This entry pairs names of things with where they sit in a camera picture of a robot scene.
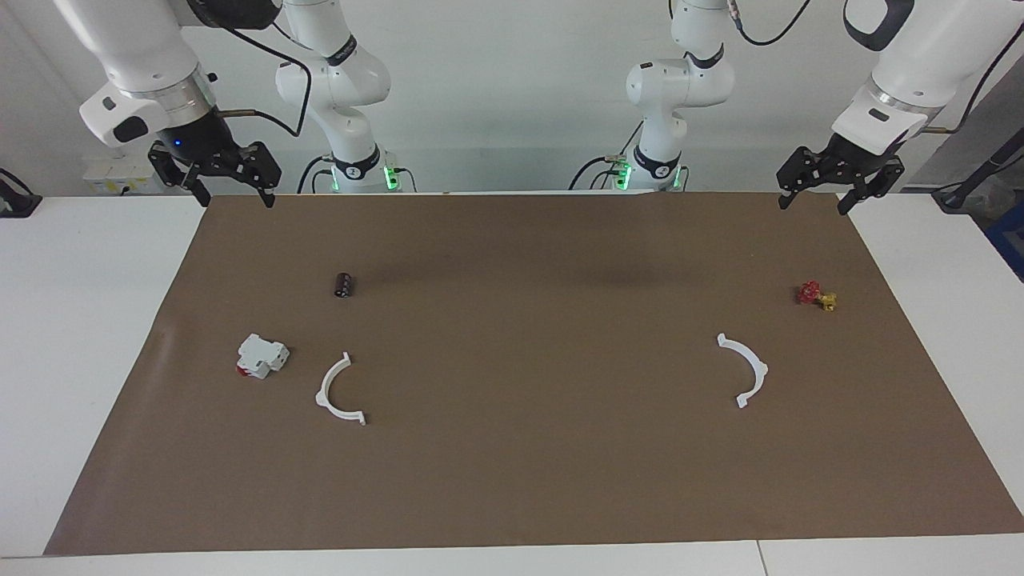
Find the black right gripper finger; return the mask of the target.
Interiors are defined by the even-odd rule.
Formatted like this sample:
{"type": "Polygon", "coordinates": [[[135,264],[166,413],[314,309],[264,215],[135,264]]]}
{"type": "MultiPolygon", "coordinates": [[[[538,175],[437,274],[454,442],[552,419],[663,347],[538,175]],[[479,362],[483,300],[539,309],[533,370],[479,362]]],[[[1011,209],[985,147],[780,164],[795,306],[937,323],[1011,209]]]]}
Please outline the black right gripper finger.
{"type": "Polygon", "coordinates": [[[175,157],[169,152],[150,152],[150,164],[165,186],[186,190],[202,208],[209,206],[212,197],[205,183],[200,179],[196,166],[191,166],[188,171],[183,171],[176,163],[175,157]]]}
{"type": "Polygon", "coordinates": [[[274,207],[278,197],[272,190],[279,184],[282,169],[278,160],[264,142],[253,142],[238,147],[234,156],[233,179],[242,186],[256,190],[260,200],[267,209],[274,207]]]}

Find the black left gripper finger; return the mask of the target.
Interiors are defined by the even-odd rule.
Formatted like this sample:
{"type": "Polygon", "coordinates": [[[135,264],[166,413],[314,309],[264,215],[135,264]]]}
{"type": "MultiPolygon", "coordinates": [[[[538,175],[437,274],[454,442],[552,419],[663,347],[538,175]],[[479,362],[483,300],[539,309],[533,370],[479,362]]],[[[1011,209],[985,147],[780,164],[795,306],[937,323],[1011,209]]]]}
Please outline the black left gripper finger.
{"type": "Polygon", "coordinates": [[[823,154],[812,152],[809,147],[798,147],[778,169],[778,187],[782,190],[778,206],[790,208],[797,194],[812,187],[822,186],[823,154]]]}
{"type": "Polygon", "coordinates": [[[856,207],[857,204],[870,198],[882,198],[886,196],[896,186],[906,168],[899,158],[892,158],[882,164],[880,170],[864,178],[862,175],[855,175],[851,190],[837,204],[837,212],[841,216],[846,216],[856,207]]]}

